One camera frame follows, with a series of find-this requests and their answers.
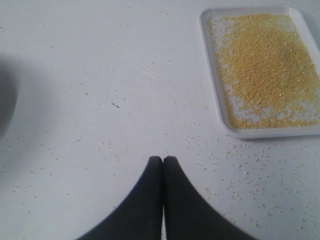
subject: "grain spill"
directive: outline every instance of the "grain spill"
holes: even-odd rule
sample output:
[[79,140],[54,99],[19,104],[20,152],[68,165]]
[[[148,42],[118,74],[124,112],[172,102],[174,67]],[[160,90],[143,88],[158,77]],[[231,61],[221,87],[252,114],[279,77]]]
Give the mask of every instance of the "grain spill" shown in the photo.
[[289,16],[222,17],[209,25],[232,127],[320,123],[319,76]]

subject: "white table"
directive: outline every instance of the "white table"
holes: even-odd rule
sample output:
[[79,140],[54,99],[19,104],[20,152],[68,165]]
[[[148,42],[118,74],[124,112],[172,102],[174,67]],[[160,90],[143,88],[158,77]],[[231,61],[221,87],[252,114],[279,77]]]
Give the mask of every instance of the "white table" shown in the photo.
[[1,239],[79,237],[152,155],[177,156],[253,236],[320,239],[319,137],[241,141],[217,121],[198,17],[257,5],[297,8],[320,44],[318,0],[2,0],[18,98],[0,142]]

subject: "white tray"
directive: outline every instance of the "white tray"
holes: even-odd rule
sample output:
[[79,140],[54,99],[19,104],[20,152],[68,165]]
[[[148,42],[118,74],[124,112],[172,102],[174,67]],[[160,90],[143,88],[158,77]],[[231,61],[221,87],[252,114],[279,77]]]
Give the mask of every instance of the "white tray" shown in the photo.
[[235,17],[251,14],[272,14],[287,15],[292,19],[301,40],[307,47],[308,52],[315,64],[316,71],[320,75],[320,53],[318,47],[304,21],[302,14],[292,7],[243,7],[243,8],[210,8],[202,12],[199,17],[202,37],[205,41],[207,65],[210,71],[212,93],[214,97],[215,109],[219,122],[223,129],[231,136],[239,139],[261,139],[277,138],[303,135],[319,135],[320,125],[305,127],[286,127],[286,128],[263,128],[263,129],[235,129],[229,124],[225,95],[222,83],[219,78],[218,67],[212,47],[211,29],[208,25],[209,20],[216,20],[221,17]]

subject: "white surface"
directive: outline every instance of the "white surface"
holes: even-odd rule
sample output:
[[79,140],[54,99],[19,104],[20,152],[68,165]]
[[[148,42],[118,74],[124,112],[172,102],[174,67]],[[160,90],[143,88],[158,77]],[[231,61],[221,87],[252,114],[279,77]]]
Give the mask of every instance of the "white surface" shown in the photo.
[[199,14],[261,4],[301,11],[319,45],[314,0],[1,1],[0,52],[20,76],[0,142],[1,239],[79,237],[168,154],[255,237],[319,239],[320,139],[240,141],[215,114]]
[[312,34],[309,31],[308,26],[302,14],[292,8],[285,6],[274,7],[236,7],[236,8],[210,8],[205,10],[200,15],[201,29],[203,30],[203,41],[206,45],[206,54],[208,58],[208,69],[210,71],[212,92],[215,102],[215,108],[218,120],[223,129],[232,137],[239,139],[262,139],[262,138],[278,138],[278,137],[292,137],[292,136],[305,136],[305,135],[319,135],[320,126],[313,125],[307,127],[286,127],[286,128],[264,128],[264,129],[235,129],[229,124],[229,117],[227,112],[227,106],[225,103],[224,86],[221,83],[219,77],[217,59],[215,57],[214,39],[215,41],[221,41],[222,35],[225,33],[221,29],[223,25],[217,26],[218,29],[212,29],[209,25],[210,20],[218,20],[222,17],[236,17],[241,15],[252,14],[271,14],[271,15],[286,15],[292,20],[292,26],[295,26],[298,34],[304,45],[307,46],[308,52],[313,60],[316,71],[320,75],[320,53],[315,43]]

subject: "pile of grain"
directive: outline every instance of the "pile of grain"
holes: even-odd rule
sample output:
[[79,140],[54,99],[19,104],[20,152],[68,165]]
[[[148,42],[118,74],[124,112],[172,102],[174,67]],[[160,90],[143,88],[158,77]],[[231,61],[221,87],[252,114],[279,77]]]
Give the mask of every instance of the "pile of grain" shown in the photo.
[[[319,76],[291,19],[270,14],[223,17],[210,22],[212,29],[221,22],[227,33],[216,49],[216,59],[220,79],[228,86],[224,91],[231,126],[319,124]],[[236,104],[241,102],[238,109],[245,116],[236,116],[232,98],[239,100]]]

